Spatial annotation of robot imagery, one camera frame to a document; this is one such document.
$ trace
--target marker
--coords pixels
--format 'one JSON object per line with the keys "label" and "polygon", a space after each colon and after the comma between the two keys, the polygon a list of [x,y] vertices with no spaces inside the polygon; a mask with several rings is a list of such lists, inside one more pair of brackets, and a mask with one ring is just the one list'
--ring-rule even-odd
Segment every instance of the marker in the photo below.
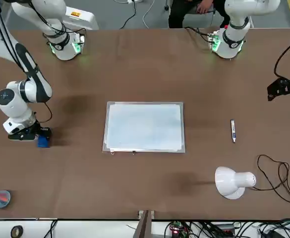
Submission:
{"label": "marker", "polygon": [[231,120],[231,130],[232,130],[232,140],[233,140],[233,143],[235,143],[236,133],[235,133],[235,121],[233,119]]}

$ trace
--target whiteboard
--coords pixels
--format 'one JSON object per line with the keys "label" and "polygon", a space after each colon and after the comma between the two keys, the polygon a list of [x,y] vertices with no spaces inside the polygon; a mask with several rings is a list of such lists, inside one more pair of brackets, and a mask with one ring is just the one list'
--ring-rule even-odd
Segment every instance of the whiteboard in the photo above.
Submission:
{"label": "whiteboard", "polygon": [[184,153],[183,103],[108,102],[103,151]]}

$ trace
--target blue block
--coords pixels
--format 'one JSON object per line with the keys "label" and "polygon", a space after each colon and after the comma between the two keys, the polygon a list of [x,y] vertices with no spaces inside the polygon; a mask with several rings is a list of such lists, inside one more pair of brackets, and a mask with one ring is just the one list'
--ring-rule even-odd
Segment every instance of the blue block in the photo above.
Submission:
{"label": "blue block", "polygon": [[49,141],[46,137],[39,135],[38,145],[39,148],[49,148]]}

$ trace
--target brown table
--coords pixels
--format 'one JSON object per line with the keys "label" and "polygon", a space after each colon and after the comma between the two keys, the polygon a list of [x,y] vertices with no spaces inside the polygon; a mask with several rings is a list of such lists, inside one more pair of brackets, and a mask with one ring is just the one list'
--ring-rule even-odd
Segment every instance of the brown table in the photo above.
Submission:
{"label": "brown table", "polygon": [[[211,54],[186,30],[89,32],[83,55],[69,62],[51,54],[41,32],[13,34],[53,87],[54,117],[46,126],[54,145],[9,141],[0,111],[0,189],[12,192],[0,217],[130,219],[145,209],[159,219],[290,217],[290,204],[272,191],[247,190],[231,201],[214,184],[215,169],[227,166],[252,171],[258,187],[269,187],[257,155],[290,163],[290,96],[268,102],[266,92],[290,29],[250,30],[232,61]],[[278,71],[290,77],[290,52]],[[0,59],[0,89],[23,78]],[[184,102],[186,153],[103,153],[107,101]],[[31,107],[39,120],[49,116],[44,105]],[[277,165],[263,161],[262,167],[277,183]]]}

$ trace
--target desk lamp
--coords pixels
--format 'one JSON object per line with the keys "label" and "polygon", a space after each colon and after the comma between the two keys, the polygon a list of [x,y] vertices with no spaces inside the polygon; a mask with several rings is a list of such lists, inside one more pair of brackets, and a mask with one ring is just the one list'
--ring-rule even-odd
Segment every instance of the desk lamp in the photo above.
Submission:
{"label": "desk lamp", "polygon": [[219,193],[227,199],[238,199],[246,187],[254,187],[256,177],[251,172],[236,173],[227,167],[218,167],[215,171],[215,184]]}

